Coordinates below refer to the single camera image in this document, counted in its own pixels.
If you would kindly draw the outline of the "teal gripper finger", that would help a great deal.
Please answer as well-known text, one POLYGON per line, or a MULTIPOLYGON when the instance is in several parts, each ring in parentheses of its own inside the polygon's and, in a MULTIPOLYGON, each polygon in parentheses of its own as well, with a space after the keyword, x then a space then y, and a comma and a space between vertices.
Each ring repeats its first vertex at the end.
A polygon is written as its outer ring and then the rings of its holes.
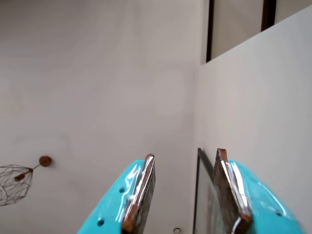
POLYGON ((214 187, 227 234, 303 234, 295 215, 242 163, 216 152, 214 187))
POLYGON ((142 234, 156 182, 155 156, 132 162, 112 184, 79 234, 142 234))

